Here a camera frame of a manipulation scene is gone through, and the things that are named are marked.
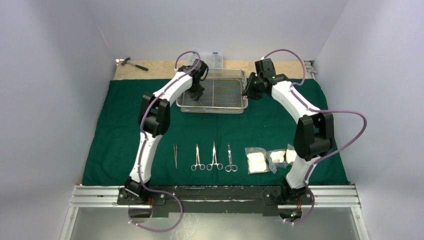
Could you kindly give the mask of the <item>metal wire mesh tray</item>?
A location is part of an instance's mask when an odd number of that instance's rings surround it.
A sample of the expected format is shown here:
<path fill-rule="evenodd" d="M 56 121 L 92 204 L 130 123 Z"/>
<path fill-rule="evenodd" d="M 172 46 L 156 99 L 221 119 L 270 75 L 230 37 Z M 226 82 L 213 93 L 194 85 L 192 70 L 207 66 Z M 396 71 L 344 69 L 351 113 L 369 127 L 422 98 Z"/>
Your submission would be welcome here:
<path fill-rule="evenodd" d="M 247 76 L 243 69 L 212 68 L 200 83 L 204 91 L 199 100 L 191 99 L 187 92 L 177 98 L 176 105 L 183 113 L 241 114 L 247 108 L 248 99 L 243 96 Z"/>

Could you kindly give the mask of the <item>dark green surgical drape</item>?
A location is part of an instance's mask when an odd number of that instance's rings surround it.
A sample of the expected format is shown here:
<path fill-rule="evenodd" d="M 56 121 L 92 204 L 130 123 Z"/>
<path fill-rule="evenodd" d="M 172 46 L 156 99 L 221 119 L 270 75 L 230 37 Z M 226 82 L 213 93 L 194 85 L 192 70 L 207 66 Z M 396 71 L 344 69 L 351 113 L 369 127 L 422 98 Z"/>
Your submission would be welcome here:
<path fill-rule="evenodd" d="M 123 185 L 136 160 L 140 141 L 138 117 L 142 96 L 160 89 L 166 81 L 112 80 L 101 110 L 89 150 L 82 183 L 86 186 Z M 275 100 L 251 100 L 241 114 L 208 114 L 170 109 L 170 127 L 157 147 L 150 183 L 163 185 L 279 185 L 290 168 L 248 174 L 245 148 L 267 151 L 284 149 L 293 142 L 296 123 Z M 212 162 L 213 142 L 222 170 L 206 165 Z M 236 172 L 226 172 L 228 143 Z M 174 148 L 177 144 L 177 169 Z M 205 169 L 191 170 L 196 162 L 196 144 Z"/>

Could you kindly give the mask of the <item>silver tweezers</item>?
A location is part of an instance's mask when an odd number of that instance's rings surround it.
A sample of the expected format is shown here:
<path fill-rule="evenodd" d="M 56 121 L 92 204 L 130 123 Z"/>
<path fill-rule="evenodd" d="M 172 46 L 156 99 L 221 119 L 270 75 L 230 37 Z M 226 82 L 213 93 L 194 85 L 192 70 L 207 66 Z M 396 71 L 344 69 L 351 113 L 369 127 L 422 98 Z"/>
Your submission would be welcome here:
<path fill-rule="evenodd" d="M 175 143 L 173 145 L 173 155 L 174 155 L 174 163 L 175 163 L 175 168 L 178 168 L 178 146 Z"/>

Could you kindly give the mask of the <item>white gauze packet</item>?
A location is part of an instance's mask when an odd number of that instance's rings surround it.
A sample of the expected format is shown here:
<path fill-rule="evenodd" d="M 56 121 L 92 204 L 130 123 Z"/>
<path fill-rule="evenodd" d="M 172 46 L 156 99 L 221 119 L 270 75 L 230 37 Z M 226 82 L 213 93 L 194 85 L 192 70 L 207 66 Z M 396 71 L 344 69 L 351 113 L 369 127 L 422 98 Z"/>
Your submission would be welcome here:
<path fill-rule="evenodd" d="M 246 147 L 245 154 L 247 157 L 248 174 L 267 173 L 269 171 L 266 162 L 266 150 L 261 147 Z"/>

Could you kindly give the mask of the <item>silver hemostat forceps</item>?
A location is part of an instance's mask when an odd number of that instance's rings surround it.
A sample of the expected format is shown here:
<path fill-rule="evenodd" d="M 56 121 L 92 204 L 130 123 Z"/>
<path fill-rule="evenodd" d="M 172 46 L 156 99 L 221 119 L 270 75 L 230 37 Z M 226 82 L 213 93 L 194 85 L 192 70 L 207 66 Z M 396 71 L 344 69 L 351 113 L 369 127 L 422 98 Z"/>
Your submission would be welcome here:
<path fill-rule="evenodd" d="M 222 170 L 223 164 L 218 162 L 216 144 L 213 142 L 212 147 L 212 162 L 206 165 L 206 170 L 211 171 L 213 168 L 217 168 L 218 170 Z"/>
<path fill-rule="evenodd" d="M 196 152 L 195 152 L 195 163 L 190 167 L 192 171 L 196 171 L 197 169 L 203 171 L 206 168 L 206 165 L 201 163 L 200 161 L 200 151 L 199 145 L 196 144 Z"/>

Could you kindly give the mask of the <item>silver surgical scissors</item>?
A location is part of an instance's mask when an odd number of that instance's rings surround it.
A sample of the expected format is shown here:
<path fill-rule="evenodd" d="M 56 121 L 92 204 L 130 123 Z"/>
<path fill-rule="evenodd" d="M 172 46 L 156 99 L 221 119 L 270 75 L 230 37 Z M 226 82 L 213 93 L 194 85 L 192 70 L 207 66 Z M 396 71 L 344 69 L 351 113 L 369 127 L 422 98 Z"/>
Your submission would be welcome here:
<path fill-rule="evenodd" d="M 224 168 L 225 171 L 226 172 L 237 172 L 238 166 L 233 163 L 232 150 L 231 150 L 231 146 L 230 146 L 229 143 L 227 144 L 227 154 L 228 154 L 228 165 L 225 166 L 225 168 Z"/>

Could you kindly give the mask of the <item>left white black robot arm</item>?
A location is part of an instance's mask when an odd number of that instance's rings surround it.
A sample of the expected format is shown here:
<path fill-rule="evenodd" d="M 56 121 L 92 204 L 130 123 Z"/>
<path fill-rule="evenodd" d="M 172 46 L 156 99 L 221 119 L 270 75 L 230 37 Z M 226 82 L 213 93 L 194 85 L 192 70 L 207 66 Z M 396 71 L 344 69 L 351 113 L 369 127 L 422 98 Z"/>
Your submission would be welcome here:
<path fill-rule="evenodd" d="M 198 100 L 204 91 L 200 81 L 209 71 L 208 65 L 196 59 L 183 65 L 161 89 L 142 96 L 139 114 L 140 142 L 132 170 L 125 180 L 124 192 L 138 205 L 149 199 L 149 182 L 154 156 L 162 136 L 171 124 L 171 106 L 183 93 Z"/>

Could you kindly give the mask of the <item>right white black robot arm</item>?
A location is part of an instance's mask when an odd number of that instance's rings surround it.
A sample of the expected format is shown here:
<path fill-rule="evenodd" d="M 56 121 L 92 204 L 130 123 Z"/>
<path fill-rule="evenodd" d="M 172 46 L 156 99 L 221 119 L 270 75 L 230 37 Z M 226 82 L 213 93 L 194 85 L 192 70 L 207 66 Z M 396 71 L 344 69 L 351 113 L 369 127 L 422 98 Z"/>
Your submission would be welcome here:
<path fill-rule="evenodd" d="M 243 96 L 259 100 L 267 94 L 280 103 L 296 122 L 293 146 L 296 158 L 281 184 L 280 198 L 292 204 L 306 192 L 316 161 L 334 147 L 334 117 L 315 109 L 284 74 L 277 74 L 273 61 L 256 61 Z"/>

